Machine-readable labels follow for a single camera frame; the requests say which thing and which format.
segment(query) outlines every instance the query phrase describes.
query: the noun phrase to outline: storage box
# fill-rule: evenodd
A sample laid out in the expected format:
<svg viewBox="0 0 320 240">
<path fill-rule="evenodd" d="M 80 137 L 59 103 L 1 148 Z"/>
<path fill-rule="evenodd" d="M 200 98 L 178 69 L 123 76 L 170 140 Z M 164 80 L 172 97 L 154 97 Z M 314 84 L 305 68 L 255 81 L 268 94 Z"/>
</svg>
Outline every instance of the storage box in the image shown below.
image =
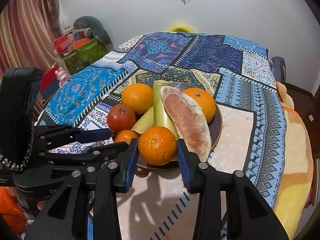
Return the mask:
<svg viewBox="0 0 320 240">
<path fill-rule="evenodd" d="M 104 45 L 100 41 L 93 39 L 74 50 L 70 55 L 65 56 L 63 59 L 69 73 L 75 74 L 93 62 L 101 59 L 106 54 L 107 50 Z"/>
<path fill-rule="evenodd" d="M 82 45 L 86 44 L 89 41 L 90 41 L 90 38 L 85 38 L 85 39 L 82 39 L 82 40 L 79 40 L 79 41 L 74 41 L 73 42 L 73 47 L 74 47 L 74 49 L 78 49 Z"/>
</svg>

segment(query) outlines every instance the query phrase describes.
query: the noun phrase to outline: orange box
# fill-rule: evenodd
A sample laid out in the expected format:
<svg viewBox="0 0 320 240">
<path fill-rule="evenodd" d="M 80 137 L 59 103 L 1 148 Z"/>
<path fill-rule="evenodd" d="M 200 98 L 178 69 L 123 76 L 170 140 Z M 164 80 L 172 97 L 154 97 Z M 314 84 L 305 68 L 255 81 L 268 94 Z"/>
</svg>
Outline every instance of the orange box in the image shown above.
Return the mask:
<svg viewBox="0 0 320 240">
<path fill-rule="evenodd" d="M 74 49 L 78 49 L 82 45 L 88 43 L 89 41 L 90 41 L 90 38 L 85 38 L 85 39 L 82 39 L 82 40 L 79 40 L 79 41 L 74 41 L 73 42 L 73 47 L 74 47 Z"/>
</svg>

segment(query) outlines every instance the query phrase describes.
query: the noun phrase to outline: peeled pomelo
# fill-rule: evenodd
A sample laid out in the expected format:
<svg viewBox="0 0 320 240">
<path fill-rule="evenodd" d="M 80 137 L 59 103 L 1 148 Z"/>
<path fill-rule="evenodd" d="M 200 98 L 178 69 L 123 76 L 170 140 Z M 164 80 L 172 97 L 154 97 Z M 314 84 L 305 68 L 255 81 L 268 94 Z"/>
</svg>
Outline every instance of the peeled pomelo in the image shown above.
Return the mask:
<svg viewBox="0 0 320 240">
<path fill-rule="evenodd" d="M 179 138 L 184 139 L 190 152 L 196 153 L 199 159 L 205 162 L 211 150 L 211 137 L 200 106 L 191 97 L 174 87 L 162 87 L 160 96 Z"/>
</svg>

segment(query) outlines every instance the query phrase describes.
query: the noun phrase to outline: floor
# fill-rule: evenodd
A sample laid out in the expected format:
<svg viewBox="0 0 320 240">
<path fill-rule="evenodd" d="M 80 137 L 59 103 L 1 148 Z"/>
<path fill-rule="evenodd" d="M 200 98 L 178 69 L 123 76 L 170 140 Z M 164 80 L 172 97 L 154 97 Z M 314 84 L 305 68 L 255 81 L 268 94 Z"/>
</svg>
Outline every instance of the floor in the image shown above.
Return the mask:
<svg viewBox="0 0 320 240">
<path fill-rule="evenodd" d="M 311 148 L 313 155 L 316 155 L 317 153 L 320 153 L 320 113 L 316 111 L 312 99 L 304 95 L 302 93 L 299 93 L 297 91 L 287 89 L 287 93 L 294 102 L 294 109 L 295 111 L 300 115 L 302 118 L 308 134 L 310 138 Z M 313 206 L 308 206 L 302 211 L 302 215 L 298 224 L 298 228 L 295 234 L 295 237 L 298 235 L 298 233 L 302 230 L 302 228 L 305 226 L 305 224 L 310 219 L 311 215 L 313 214 L 317 204 L 320 200 L 320 194 L 318 194 L 318 198 L 316 200 L 316 204 Z"/>
<path fill-rule="evenodd" d="M 294 109 L 298 112 L 308 130 L 312 153 L 317 154 L 320 152 L 320 111 L 315 109 L 309 96 L 291 89 L 287 89 L 287 93 L 293 99 Z"/>
</svg>

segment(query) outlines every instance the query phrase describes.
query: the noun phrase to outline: table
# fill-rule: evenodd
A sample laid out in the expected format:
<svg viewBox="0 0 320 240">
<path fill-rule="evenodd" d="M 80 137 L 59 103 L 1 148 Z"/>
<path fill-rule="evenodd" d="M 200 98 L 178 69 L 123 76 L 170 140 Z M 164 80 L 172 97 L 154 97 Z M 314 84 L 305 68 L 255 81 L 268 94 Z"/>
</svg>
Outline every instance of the table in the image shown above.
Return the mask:
<svg viewBox="0 0 320 240">
<path fill-rule="evenodd" d="M 230 36 L 181 32 L 137 36 L 72 76 L 52 97 L 39 124 L 105 128 L 108 112 L 121 102 L 124 88 L 137 82 L 164 79 L 206 89 L 223 119 L 208 163 L 229 173 L 243 170 L 292 239 L 311 187 L 311 148 L 301 118 L 280 100 L 267 58 L 267 49 Z M 112 138 L 76 142 L 53 152 L 78 154 L 108 143 Z M 186 191 L 179 170 L 135 176 L 129 193 L 117 198 L 123 240 L 192 238 L 198 195 Z M 223 192 L 221 202 L 221 236 L 226 238 Z"/>
</svg>

